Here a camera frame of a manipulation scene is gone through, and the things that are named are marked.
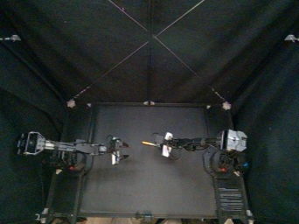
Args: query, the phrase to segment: small object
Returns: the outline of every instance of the small object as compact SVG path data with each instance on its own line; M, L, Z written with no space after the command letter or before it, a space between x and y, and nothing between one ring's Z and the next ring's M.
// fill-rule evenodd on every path
M69 108L73 108L76 106L76 102L73 100L67 101L67 105Z
M252 216L252 213L250 210L247 210L247 216Z
M248 137L243 131L224 130L219 134L219 147L224 151L242 152L247 148Z
M12 40L13 42L15 41L21 41L20 37L17 35L13 35L11 38L0 38L0 40Z
M40 221L41 220L41 216L39 214L36 214L36 220Z
M13 35L13 36L11 37L11 40L12 40L12 41L21 41L21 39L20 39L20 37L19 37L17 35Z
M231 104L226 101L226 102L223 102L221 107L223 107L226 110L230 110L230 109L231 109Z
M164 136L164 140L171 141L172 139L173 139L173 134L167 132L165 136ZM172 151L172 147L164 144L163 145L163 156L168 158L171 151Z
M290 35L286 36L284 41L295 42L295 41L299 41L299 39L295 37L294 34L290 34Z
M234 171L234 173L236 174L236 176L239 177L239 171Z
M56 175L59 175L61 173L61 169L56 170Z
M41 211L41 214L47 214L48 212L49 212L49 208L45 207L45 208L43 209L43 211Z
M153 101L144 101L144 105L153 106L155 105L155 102Z
M155 143L143 142L143 144L153 146L153 147L159 147Z

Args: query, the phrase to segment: wire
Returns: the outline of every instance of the wire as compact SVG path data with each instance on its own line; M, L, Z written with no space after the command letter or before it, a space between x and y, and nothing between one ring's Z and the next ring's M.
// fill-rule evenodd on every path
M163 32L165 31L165 30L168 30L169 29L169 27L171 26L173 26L173 24L176 24L176 22L179 21L179 20L181 20L183 18L184 18L184 16L187 16L187 14L189 14L193 10L195 10L195 8L200 5L200 4L203 4L203 2L204 2L205 0L201 0L199 3L196 3L195 4L195 6L192 6L191 7L191 9L185 12L185 13L183 13L183 15L177 18L177 19L175 19L175 21L155 35L156 37L160 35L160 34L163 34Z
M121 61L101 75L99 78L85 87L83 90L69 99L75 100L79 98L87 91L88 89L99 82L99 80L105 77L129 58L136 52L148 44L148 41L145 41L135 50L131 52L123 59Z
M131 20L148 32L148 30L141 26L141 24L127 14L127 12L125 12L125 9L123 8L120 8L119 6L117 6L117 4L113 2L113 1L111 1L111 0L108 0L115 6L116 6L116 8L131 18Z
M157 42L161 44L161 46L168 50L168 52L172 54L172 56L184 64L184 66L189 69L192 74L201 80L203 84L209 88L212 93L226 102L226 98L220 95L220 93L215 90L215 88L204 81L204 79L197 75L197 73L192 70L192 68L187 65L187 63L183 61L183 59L175 54L175 52L167 47L164 42L153 36L153 38L157 40Z

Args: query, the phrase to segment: black cloth wall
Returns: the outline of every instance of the black cloth wall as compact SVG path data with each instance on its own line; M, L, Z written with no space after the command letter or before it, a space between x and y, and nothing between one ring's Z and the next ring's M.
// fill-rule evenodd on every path
M248 135L247 196L258 223L299 223L299 45L283 43L238 111Z
M9 34L1 27L1 37ZM0 42L0 223L32 223L47 197L43 158L17 156L15 148L17 135L31 130L61 136L65 109L44 74L23 44Z

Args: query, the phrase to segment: cable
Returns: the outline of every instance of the cable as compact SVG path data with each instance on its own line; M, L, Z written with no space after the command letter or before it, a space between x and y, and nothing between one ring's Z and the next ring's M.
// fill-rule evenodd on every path
M173 156L172 156L172 153L171 153L171 150L169 150L171 147L169 147L168 143L167 143L165 147L167 147L167 150L168 150L169 158L171 158L172 160L179 160L180 157L181 157L181 154L183 154L183 149L175 148L175 149L177 149L177 150L180 151L180 154L179 154L177 157L173 157Z

